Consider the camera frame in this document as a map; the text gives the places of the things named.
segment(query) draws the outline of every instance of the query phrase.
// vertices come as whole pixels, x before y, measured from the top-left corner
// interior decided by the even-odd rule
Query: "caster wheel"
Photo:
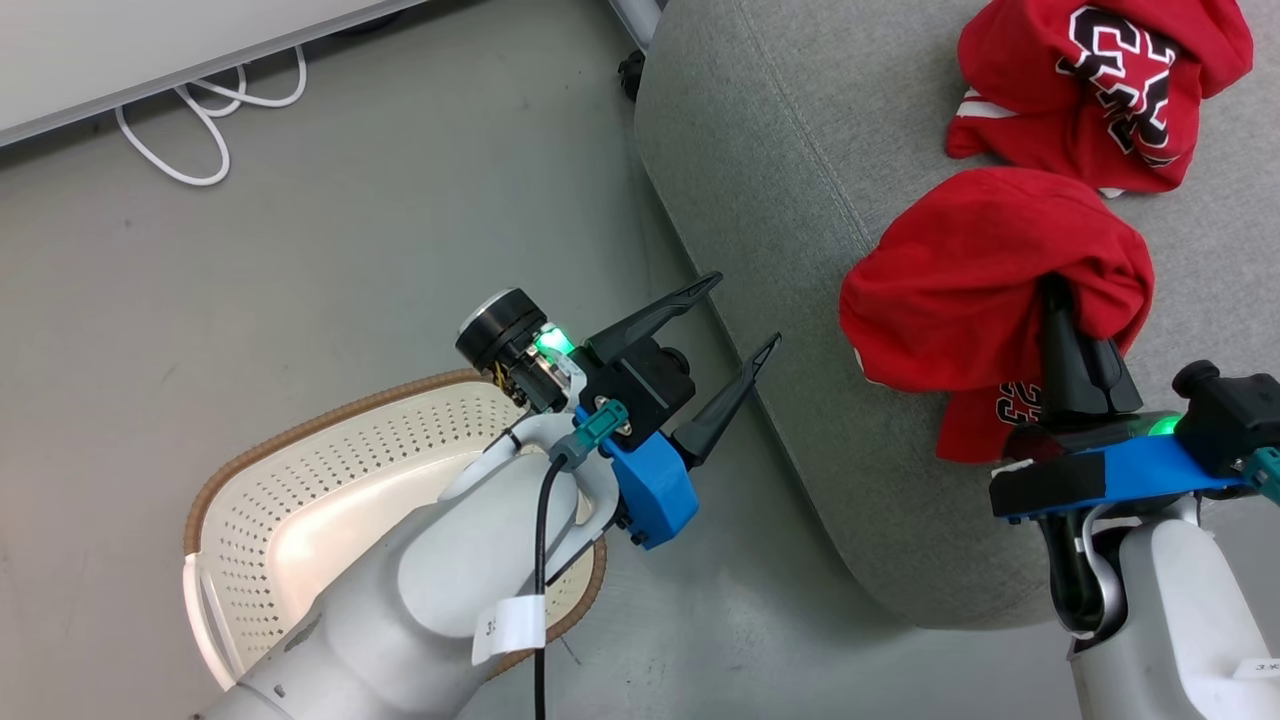
[[[618,65],[618,74],[622,76],[622,92],[632,102],[636,100],[636,94],[640,92],[641,73],[644,73],[644,53],[639,50],[627,55],[627,59]]]

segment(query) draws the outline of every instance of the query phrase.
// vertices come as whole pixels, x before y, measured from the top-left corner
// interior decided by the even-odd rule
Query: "green led light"
[[[561,355],[568,355],[573,351],[573,343],[570,342],[568,336],[556,325],[539,334],[538,340],[534,341],[534,347],[543,355],[548,355],[549,350],[554,350]]]
[[[1178,427],[1178,420],[1181,420],[1181,415],[1170,415],[1162,420],[1157,420],[1155,425],[1147,430],[1148,436],[1171,436],[1174,434],[1174,428]]]

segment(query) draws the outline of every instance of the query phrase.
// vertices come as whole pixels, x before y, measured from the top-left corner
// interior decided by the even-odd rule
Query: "black cable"
[[[534,529],[534,594],[547,594],[547,510],[552,502],[556,475],[564,469],[568,459],[561,455],[543,477],[538,491],[538,524]],[[547,720],[547,648],[534,651],[534,717]]]

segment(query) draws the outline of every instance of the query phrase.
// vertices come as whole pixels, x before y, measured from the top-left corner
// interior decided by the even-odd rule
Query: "white cable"
[[[248,79],[244,77],[244,65],[236,65],[236,76],[238,78],[239,91],[244,92],[248,88]],[[216,110],[205,108],[204,105],[201,105],[200,109],[204,110],[210,118],[225,118],[236,110],[239,110],[241,105],[242,102],[239,100],[232,100],[225,108],[219,108]]]
[[[293,94],[289,95],[288,97],[282,97],[276,100],[271,97],[256,97],[253,95],[246,95],[244,91],[248,88],[248,81],[244,77],[244,65],[236,65],[236,74],[238,79],[237,90],[228,90],[225,87],[202,79],[192,82],[192,85],[195,85],[196,87],[207,90],[210,92],[216,92],[218,95],[230,99],[232,101],[224,108],[210,109],[202,106],[200,102],[196,102],[196,100],[191,97],[191,92],[187,90],[187,86],[184,85],[179,85],[178,87],[173,88],[174,92],[177,92],[178,96],[182,97],[182,101],[186,102],[188,108],[191,108],[191,111],[196,113],[196,117],[200,118],[200,122],[204,123],[205,127],[209,129],[209,133],[214,136],[214,142],[218,143],[218,152],[221,156],[221,167],[218,169],[216,173],[209,176],[207,178],[197,178],[184,173],[179,173],[178,170],[173,169],[172,165],[161,160],[146,145],[143,145],[142,141],[138,140],[136,135],[133,135],[133,131],[129,128],[128,120],[124,119],[123,105],[115,109],[115,122],[120,126],[120,131],[124,133],[124,137],[129,141],[129,143],[132,143],[133,147],[136,147],[138,152],[142,154],[143,158],[150,160],[152,165],[159,168],[166,176],[172,177],[178,182],[183,182],[196,187],[209,187],[211,184],[218,184],[219,182],[223,181],[223,178],[227,177],[227,173],[232,168],[232,155],[230,151],[227,149],[227,141],[223,138],[223,133],[219,132],[218,126],[214,124],[212,118],[225,118],[227,115],[230,115],[232,113],[238,110],[242,104],[257,105],[260,108],[287,108],[297,102],[298,97],[302,97],[302,92],[307,87],[307,61],[306,58],[302,56],[301,45],[294,47],[293,51],[298,56],[298,86],[297,88],[294,88]]]
[[[293,51],[298,55],[298,87],[288,97],[282,97],[279,100],[274,100],[270,97],[256,97],[253,95],[244,95],[243,87],[241,87],[239,92],[236,92],[234,90],[227,90],[220,85],[214,85],[211,82],[206,82],[202,79],[192,81],[191,85],[195,85],[196,87],[207,90],[210,92],[216,92],[223,97],[230,97],[232,100],[248,102],[250,105],[257,105],[260,108],[288,108],[289,105],[297,102],[298,97],[302,97],[302,91],[307,88],[307,60],[306,58],[302,56],[302,46],[298,45],[297,47],[293,49]],[[243,65],[239,65],[239,69],[243,73]]]
[[[151,164],[160,168],[164,172],[164,174],[172,177],[178,182],[184,182],[187,184],[193,184],[196,187],[209,187],[211,184],[218,184],[219,182],[223,181],[223,178],[227,177],[227,172],[232,169],[232,154],[229,150],[227,150],[227,141],[223,140],[223,133],[218,131],[218,126],[214,124],[214,120],[209,117],[205,109],[201,108],[198,102],[191,99],[191,94],[187,92],[186,86],[178,86],[174,90],[182,97],[183,102],[186,102],[187,106],[191,108],[193,113],[196,113],[196,117],[200,118],[200,122],[205,123],[205,127],[209,128],[210,135],[214,136],[214,142],[218,143],[218,152],[223,158],[223,167],[219,168],[216,173],[209,176],[207,178],[196,178],[184,173],[179,173],[178,170],[173,169],[168,163],[161,160],[146,145],[142,145],[142,141],[138,140],[136,135],[133,135],[133,131],[129,129],[129,123],[125,122],[124,119],[123,105],[115,109],[115,122],[119,123],[120,131],[124,133],[124,137],[128,138],[128,141],[133,143],[134,147],[138,149],[138,152],[141,152],[142,156],[146,158],[147,160],[151,160]]]

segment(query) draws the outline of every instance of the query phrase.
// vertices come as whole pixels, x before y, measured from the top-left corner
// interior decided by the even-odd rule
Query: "white stripe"
[[[957,118],[1016,118],[1018,113],[1007,110],[996,105],[995,102],[979,102],[977,100],[966,100],[960,104],[960,109],[956,110]]]

